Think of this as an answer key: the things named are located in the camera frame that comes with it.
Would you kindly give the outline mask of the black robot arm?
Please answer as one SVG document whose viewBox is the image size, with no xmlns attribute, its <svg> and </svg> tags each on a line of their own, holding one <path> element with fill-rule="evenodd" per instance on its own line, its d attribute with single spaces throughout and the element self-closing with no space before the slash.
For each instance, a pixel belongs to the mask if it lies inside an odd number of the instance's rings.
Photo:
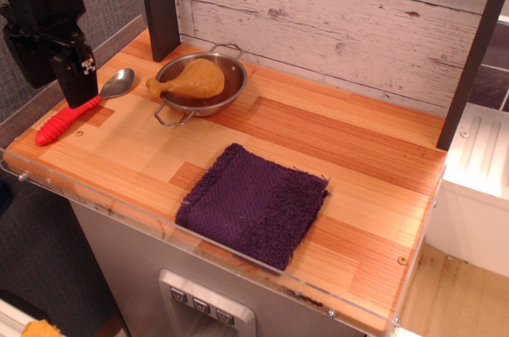
<svg viewBox="0 0 509 337">
<path fill-rule="evenodd" d="M 28 83 L 57 81 L 71 108 L 98 94 L 96 62 L 78 25 L 84 0 L 6 0 L 3 36 Z"/>
</svg>

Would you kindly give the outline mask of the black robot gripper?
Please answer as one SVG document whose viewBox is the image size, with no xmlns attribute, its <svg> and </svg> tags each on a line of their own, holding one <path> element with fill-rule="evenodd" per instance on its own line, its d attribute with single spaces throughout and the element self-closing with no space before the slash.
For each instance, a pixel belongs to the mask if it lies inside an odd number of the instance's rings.
<svg viewBox="0 0 509 337">
<path fill-rule="evenodd" d="M 21 26 L 5 15 L 3 35 L 22 75 L 40 88 L 58 80 L 68 106 L 82 106 L 98 94 L 96 63 L 78 25 L 79 14 L 58 16 L 42 29 Z"/>
</svg>

